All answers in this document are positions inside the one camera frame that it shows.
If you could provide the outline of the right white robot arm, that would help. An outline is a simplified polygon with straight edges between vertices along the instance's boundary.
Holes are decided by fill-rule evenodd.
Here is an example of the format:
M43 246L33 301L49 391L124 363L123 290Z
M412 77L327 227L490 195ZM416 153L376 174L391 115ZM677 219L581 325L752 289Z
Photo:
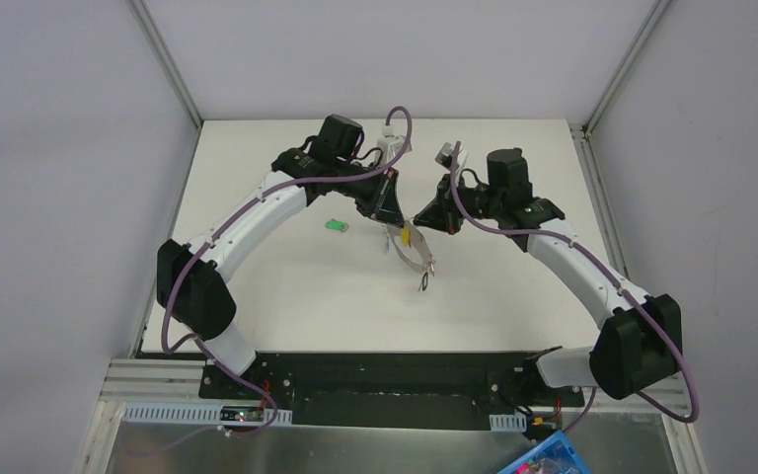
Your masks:
M669 295L652 296L607 267L578 242L565 214L537 197L519 148L487 155L487 180L469 187L464 149L446 143L436 162L446 168L435 198L414 218L418 227L454 235L464 222L489 219L496 234L547 267L585 307L599 336L593 346L554 348L532 356L522 395L548 403L567 386L597 387L622 400L680 372L681 310Z

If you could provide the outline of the yellow tagged key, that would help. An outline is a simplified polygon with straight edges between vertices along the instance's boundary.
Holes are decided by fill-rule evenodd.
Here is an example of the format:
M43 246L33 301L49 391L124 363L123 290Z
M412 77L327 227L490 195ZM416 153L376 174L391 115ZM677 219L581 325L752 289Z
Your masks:
M405 247L411 248L412 246L412 231L408 226L405 226L400 231L400 243Z

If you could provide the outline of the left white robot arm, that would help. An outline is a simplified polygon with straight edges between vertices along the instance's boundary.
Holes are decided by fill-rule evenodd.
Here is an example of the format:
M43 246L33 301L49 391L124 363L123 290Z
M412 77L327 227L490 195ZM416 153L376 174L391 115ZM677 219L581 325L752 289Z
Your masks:
M164 242L157 252L156 299L166 320L186 326L206 356L226 370L223 384L238 399L254 397L262 374L251 366L257 353L235 323L237 304L228 283L249 255L279 225L317 198L336 193L375 222L401 227L395 164L411 149L412 135L386 124L378 162L357 157L361 124L327 116L320 130L281 152L255 190L227 216L186 243Z

